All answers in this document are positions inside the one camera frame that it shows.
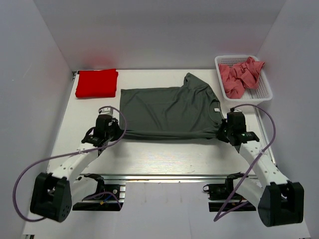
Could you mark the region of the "dark grey t-shirt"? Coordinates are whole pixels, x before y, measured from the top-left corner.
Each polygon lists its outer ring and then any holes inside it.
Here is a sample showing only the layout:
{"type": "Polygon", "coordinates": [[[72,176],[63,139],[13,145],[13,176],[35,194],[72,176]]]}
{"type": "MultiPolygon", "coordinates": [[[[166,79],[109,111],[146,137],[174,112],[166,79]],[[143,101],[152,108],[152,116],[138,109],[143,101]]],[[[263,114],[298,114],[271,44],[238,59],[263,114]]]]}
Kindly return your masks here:
{"type": "Polygon", "coordinates": [[[120,111],[124,137],[134,140],[212,139],[223,120],[212,88],[191,73],[180,87],[123,89],[120,111]]]}

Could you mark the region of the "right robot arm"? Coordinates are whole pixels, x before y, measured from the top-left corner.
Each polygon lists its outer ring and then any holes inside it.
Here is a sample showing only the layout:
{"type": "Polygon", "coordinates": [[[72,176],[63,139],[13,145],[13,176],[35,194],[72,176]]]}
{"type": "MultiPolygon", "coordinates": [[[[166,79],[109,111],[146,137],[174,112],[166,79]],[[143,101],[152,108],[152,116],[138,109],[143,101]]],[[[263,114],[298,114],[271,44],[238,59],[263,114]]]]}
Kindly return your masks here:
{"type": "Polygon", "coordinates": [[[304,188],[289,180],[272,162],[245,121],[224,119],[217,139],[231,144],[248,162],[245,173],[227,176],[227,200],[242,196],[252,204],[267,227],[299,224],[304,219],[304,188]]]}

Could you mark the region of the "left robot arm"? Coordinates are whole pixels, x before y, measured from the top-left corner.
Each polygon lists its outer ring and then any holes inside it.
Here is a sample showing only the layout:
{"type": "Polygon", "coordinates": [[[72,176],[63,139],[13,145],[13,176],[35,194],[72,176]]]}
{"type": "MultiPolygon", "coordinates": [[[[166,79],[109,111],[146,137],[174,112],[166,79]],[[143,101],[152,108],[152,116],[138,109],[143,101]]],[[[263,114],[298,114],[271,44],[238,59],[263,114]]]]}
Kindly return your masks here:
{"type": "Polygon", "coordinates": [[[40,173],[35,180],[30,211],[56,222],[64,221],[72,207],[84,199],[99,199],[105,194],[104,179],[99,174],[83,174],[85,168],[123,134],[118,120],[110,115],[96,119],[81,140],[75,155],[58,168],[40,173]]]}

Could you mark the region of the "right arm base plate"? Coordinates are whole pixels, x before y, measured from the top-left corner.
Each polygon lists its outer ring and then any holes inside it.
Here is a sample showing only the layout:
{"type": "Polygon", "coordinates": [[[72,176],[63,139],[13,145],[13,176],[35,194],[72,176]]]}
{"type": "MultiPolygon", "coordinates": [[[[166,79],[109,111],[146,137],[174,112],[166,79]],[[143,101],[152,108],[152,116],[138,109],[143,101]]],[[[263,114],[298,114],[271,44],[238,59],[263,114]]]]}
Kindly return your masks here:
{"type": "MultiPolygon", "coordinates": [[[[208,195],[209,212],[218,212],[225,200],[227,199],[227,197],[229,196],[229,193],[226,190],[226,186],[224,184],[206,184],[203,186],[202,189],[203,192],[208,195]]],[[[226,212],[242,203],[244,203],[245,205],[239,209],[236,209],[236,212],[256,211],[256,208],[251,203],[248,203],[248,201],[245,198],[236,193],[227,203],[223,211],[226,212]]]]}

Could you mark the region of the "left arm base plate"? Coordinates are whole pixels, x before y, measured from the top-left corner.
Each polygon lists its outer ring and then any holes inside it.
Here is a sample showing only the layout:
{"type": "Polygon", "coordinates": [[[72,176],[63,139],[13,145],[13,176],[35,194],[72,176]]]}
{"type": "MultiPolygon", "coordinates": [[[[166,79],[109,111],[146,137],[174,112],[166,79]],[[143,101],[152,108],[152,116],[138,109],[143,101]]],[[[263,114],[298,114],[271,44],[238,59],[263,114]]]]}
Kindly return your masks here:
{"type": "Polygon", "coordinates": [[[126,184],[114,181],[105,182],[105,186],[94,194],[92,199],[76,203],[73,211],[119,212],[125,200],[126,184]]]}

